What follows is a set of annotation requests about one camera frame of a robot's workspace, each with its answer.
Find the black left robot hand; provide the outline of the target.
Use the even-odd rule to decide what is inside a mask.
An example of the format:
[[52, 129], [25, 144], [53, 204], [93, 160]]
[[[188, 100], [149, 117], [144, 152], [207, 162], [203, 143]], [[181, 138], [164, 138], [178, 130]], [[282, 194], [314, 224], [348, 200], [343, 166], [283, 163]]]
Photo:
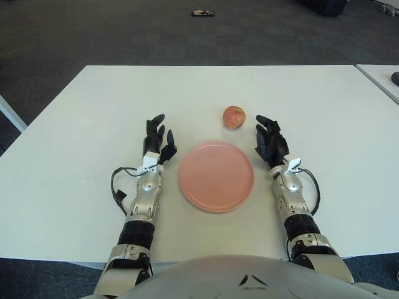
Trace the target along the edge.
[[143, 163], [137, 170], [139, 176], [147, 172], [156, 173], [158, 165], [163, 165], [165, 161], [169, 161], [177, 153], [171, 130], [167, 132], [166, 145], [161, 148], [165, 133], [165, 126], [161, 123], [164, 119], [165, 115], [160, 114], [152, 120], [147, 120], [147, 135], [143, 141]]

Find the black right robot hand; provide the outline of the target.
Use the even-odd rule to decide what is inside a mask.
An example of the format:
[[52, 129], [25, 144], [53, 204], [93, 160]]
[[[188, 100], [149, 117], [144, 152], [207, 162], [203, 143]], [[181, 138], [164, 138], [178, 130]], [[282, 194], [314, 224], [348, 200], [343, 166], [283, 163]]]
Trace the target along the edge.
[[277, 121], [257, 115], [256, 120], [256, 153], [269, 165], [271, 172], [282, 170], [283, 173], [299, 173], [300, 158], [285, 165], [285, 157], [289, 154], [286, 139], [281, 135]]

